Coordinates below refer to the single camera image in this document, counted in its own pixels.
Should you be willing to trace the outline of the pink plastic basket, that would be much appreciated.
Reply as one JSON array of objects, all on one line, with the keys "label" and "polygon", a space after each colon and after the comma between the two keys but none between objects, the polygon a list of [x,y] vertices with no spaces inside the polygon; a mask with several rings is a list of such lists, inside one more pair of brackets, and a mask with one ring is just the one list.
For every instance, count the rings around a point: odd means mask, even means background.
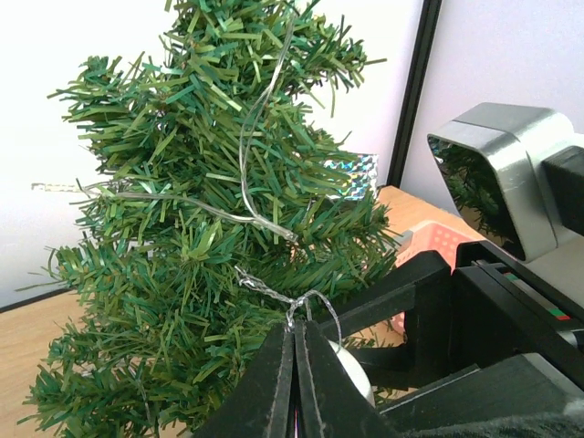
[{"label": "pink plastic basket", "polygon": [[395,265],[402,266],[421,252],[436,251],[451,270],[454,270],[458,246],[477,240],[481,240],[481,237],[470,235],[468,232],[460,232],[446,224],[422,221],[413,228],[404,231],[397,238],[400,246]]}]

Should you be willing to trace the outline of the clear string lights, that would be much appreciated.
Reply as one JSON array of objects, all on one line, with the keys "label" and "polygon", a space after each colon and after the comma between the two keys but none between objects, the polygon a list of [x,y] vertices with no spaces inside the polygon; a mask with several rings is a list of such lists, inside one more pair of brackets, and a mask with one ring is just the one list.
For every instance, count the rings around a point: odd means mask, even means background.
[{"label": "clear string lights", "polygon": [[235,307],[234,262],[283,244],[251,212],[241,183],[267,216],[279,196],[287,146],[271,146],[257,113],[285,45],[292,11],[280,1],[183,1],[163,43],[167,60],[90,57],[55,92],[81,130],[105,182],[87,186],[74,246],[52,250],[47,273],[86,303],[81,331],[52,347],[42,381],[74,390],[124,372],[153,395],[177,383],[218,401],[238,376],[262,324]]}]

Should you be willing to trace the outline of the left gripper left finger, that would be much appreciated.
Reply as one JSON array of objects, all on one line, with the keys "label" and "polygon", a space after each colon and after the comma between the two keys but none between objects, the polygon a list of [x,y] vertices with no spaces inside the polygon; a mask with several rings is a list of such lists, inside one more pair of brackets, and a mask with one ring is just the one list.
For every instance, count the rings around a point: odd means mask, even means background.
[{"label": "left gripper left finger", "polygon": [[204,438],[285,438],[294,435],[294,337],[273,327],[233,393],[194,433]]}]

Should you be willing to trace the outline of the white ball ornament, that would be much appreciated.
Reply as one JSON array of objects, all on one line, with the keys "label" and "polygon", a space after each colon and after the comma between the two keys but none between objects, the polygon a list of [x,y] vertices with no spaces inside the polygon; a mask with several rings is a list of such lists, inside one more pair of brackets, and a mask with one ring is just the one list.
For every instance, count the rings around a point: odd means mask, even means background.
[{"label": "white ball ornament", "polygon": [[329,314],[332,316],[334,327],[338,336],[337,341],[329,341],[328,344],[331,348],[333,348],[337,359],[340,361],[344,371],[348,373],[350,380],[360,395],[363,396],[371,406],[375,405],[374,394],[370,380],[367,377],[365,370],[358,363],[357,359],[342,346],[342,331],[339,315],[330,303],[329,299],[324,294],[316,289],[310,289],[301,296],[292,298],[270,288],[264,281],[256,276],[250,275],[240,266],[235,267],[235,272],[237,273],[237,280],[240,286],[247,287],[248,289],[259,292],[265,296],[271,297],[274,300],[288,305],[288,309],[285,313],[285,331],[287,332],[290,332],[295,327],[295,313],[299,308],[304,307],[306,310],[307,319],[313,319],[309,300],[313,297],[317,297],[325,305]]}]

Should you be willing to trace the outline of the small green christmas tree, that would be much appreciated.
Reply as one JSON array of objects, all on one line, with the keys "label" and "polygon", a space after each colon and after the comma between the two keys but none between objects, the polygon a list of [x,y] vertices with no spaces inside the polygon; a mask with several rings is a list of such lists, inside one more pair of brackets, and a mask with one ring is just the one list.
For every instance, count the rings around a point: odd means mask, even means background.
[{"label": "small green christmas tree", "polygon": [[170,1],[161,64],[89,57],[57,98],[98,159],[76,245],[48,273],[84,313],[49,344],[26,403],[58,437],[200,427],[268,331],[387,275],[396,244],[366,163],[308,121],[370,63],[314,2]]}]

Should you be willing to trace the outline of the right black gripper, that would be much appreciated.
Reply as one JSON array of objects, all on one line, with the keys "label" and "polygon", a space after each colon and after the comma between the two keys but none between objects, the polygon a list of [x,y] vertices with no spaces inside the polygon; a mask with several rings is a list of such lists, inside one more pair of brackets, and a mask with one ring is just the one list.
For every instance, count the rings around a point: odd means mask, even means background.
[{"label": "right black gripper", "polygon": [[[413,309],[450,275],[441,255],[420,253],[318,326],[347,337]],[[348,349],[373,386],[420,388],[401,402],[401,428],[410,437],[582,436],[582,309],[487,242],[459,246],[452,280],[449,375],[438,380],[406,344]]]}]

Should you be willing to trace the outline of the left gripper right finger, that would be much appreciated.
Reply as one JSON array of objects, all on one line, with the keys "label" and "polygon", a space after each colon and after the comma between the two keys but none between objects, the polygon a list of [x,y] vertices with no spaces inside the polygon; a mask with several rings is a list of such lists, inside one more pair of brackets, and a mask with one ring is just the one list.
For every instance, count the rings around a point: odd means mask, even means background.
[{"label": "left gripper right finger", "polygon": [[313,322],[295,327],[297,427],[300,437],[395,437],[360,394]]}]

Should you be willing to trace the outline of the silver gift box ornament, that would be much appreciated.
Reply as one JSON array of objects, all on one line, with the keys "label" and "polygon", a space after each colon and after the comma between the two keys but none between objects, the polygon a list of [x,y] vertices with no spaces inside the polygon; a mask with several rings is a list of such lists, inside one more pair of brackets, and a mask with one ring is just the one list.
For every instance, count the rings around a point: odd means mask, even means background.
[{"label": "silver gift box ornament", "polygon": [[345,199],[347,201],[359,201],[366,195],[377,197],[378,181],[377,154],[354,154],[351,160],[326,160],[324,166],[332,171],[342,172],[347,175],[342,189],[336,189],[329,194],[329,199]]}]

